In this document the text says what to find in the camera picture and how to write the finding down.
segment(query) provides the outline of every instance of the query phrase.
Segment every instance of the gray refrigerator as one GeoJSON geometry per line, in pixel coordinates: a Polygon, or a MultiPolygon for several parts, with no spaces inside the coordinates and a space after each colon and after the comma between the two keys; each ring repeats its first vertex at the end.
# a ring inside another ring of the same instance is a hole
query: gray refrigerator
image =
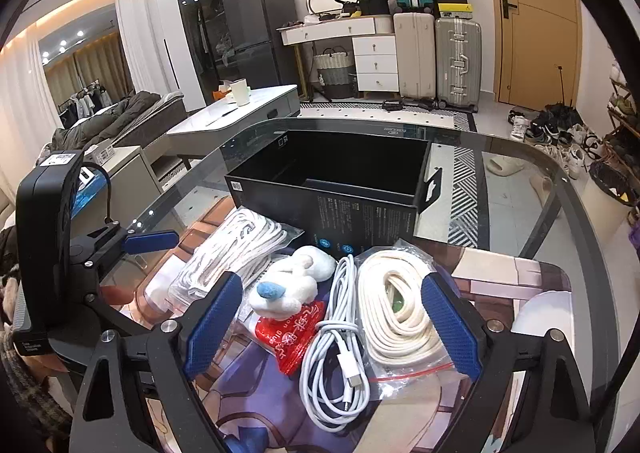
{"type": "Polygon", "coordinates": [[[294,0],[223,0],[240,75],[252,88],[299,84],[292,47],[277,31],[296,21],[294,0]]]}

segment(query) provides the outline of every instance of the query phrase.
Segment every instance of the silver suitcase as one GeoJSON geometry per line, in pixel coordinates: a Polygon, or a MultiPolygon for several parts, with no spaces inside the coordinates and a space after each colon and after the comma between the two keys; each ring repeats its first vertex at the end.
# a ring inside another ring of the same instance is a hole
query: silver suitcase
{"type": "Polygon", "coordinates": [[[477,105],[482,74],[482,32],[475,21],[436,20],[438,99],[451,106],[477,105]]]}
{"type": "Polygon", "coordinates": [[[436,52],[433,16],[417,12],[395,14],[394,29],[400,95],[434,99],[436,52]]]}

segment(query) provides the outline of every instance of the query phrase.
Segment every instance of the white cup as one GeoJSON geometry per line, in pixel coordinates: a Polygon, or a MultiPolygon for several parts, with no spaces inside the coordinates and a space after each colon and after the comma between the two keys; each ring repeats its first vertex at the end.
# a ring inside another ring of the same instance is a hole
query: white cup
{"type": "Polygon", "coordinates": [[[231,92],[238,106],[249,104],[249,88],[246,85],[246,79],[231,83],[231,92]]]}

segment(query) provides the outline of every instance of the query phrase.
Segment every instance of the coiled white rope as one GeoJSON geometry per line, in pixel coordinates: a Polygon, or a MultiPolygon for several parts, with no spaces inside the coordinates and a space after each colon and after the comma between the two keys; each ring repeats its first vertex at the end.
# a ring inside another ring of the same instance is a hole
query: coiled white rope
{"type": "Polygon", "coordinates": [[[279,223],[239,208],[196,249],[170,287],[170,295],[177,295],[184,303],[186,295],[204,297],[225,271],[237,273],[242,286],[247,287],[267,268],[269,255],[286,239],[287,231],[279,223]]]}
{"type": "Polygon", "coordinates": [[[429,265],[405,251],[369,256],[358,270],[358,303],[369,356],[390,367],[408,367],[427,359],[442,342],[422,306],[422,278],[429,265]],[[402,308],[393,312],[396,292],[402,308]]]}
{"type": "Polygon", "coordinates": [[[369,381],[358,347],[356,316],[356,266],[349,255],[338,262],[324,321],[302,360],[300,396],[309,418],[320,429],[338,433],[369,404],[369,381]],[[329,399],[323,376],[324,359],[336,343],[340,354],[344,389],[342,396],[329,399]]]}

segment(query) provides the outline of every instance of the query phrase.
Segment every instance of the white plush toy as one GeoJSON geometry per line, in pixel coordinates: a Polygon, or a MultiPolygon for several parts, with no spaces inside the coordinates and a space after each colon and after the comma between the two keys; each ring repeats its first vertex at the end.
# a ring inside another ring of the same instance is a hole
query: white plush toy
{"type": "Polygon", "coordinates": [[[263,317],[284,321],[318,295],[318,282],[332,277],[336,261],[317,247],[300,247],[273,263],[249,294],[249,304],[263,317]]]}

